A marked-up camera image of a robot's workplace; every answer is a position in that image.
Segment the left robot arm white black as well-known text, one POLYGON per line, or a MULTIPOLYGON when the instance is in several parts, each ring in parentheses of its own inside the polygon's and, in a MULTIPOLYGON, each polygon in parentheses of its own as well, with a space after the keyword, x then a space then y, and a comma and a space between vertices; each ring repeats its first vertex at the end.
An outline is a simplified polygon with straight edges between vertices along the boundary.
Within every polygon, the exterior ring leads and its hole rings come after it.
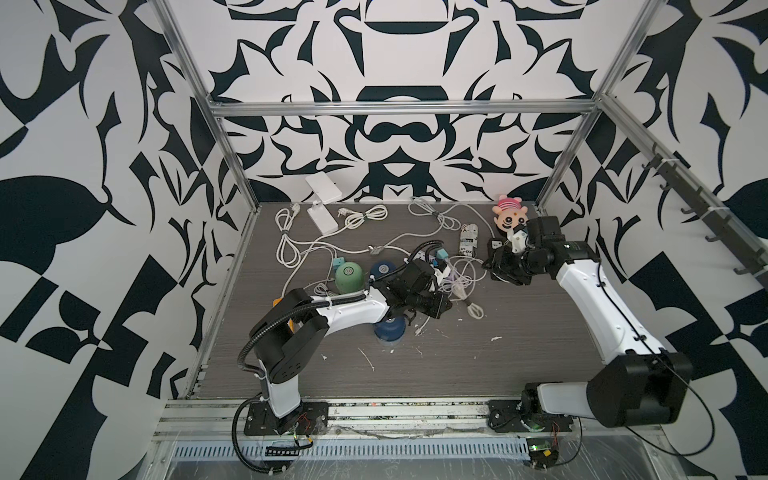
POLYGON ((277 419, 296 418, 302 406, 298 376, 325 337, 407 313, 440 317, 452 307, 440 290, 449 271, 443 260, 409 259, 356 292, 322 297, 294 289, 251 329, 237 366, 259 379, 261 397, 277 419))

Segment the blue cordless grinder front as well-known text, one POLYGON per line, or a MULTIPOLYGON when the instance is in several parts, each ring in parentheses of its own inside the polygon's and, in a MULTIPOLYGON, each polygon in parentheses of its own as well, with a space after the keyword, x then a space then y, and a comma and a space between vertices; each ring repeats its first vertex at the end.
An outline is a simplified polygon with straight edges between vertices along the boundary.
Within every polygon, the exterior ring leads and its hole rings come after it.
POLYGON ((405 334, 407 322, 403 316, 382 320, 373 325, 377 339, 384 343, 396 343, 405 334))

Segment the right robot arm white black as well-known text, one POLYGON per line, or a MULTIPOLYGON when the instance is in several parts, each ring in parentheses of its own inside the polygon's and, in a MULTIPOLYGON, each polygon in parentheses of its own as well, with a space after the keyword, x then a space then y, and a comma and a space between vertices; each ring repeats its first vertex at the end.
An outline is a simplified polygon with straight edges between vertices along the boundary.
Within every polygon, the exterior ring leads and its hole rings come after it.
POLYGON ((630 311, 609 282, 600 256, 584 241, 569 240, 554 216, 498 221, 501 235, 488 243, 484 268, 492 276, 527 286, 548 275, 570 296, 584 318, 602 369, 587 382, 525 386, 521 421, 568 416, 608 428, 664 425, 677 421, 693 367, 683 353, 666 349, 630 311))

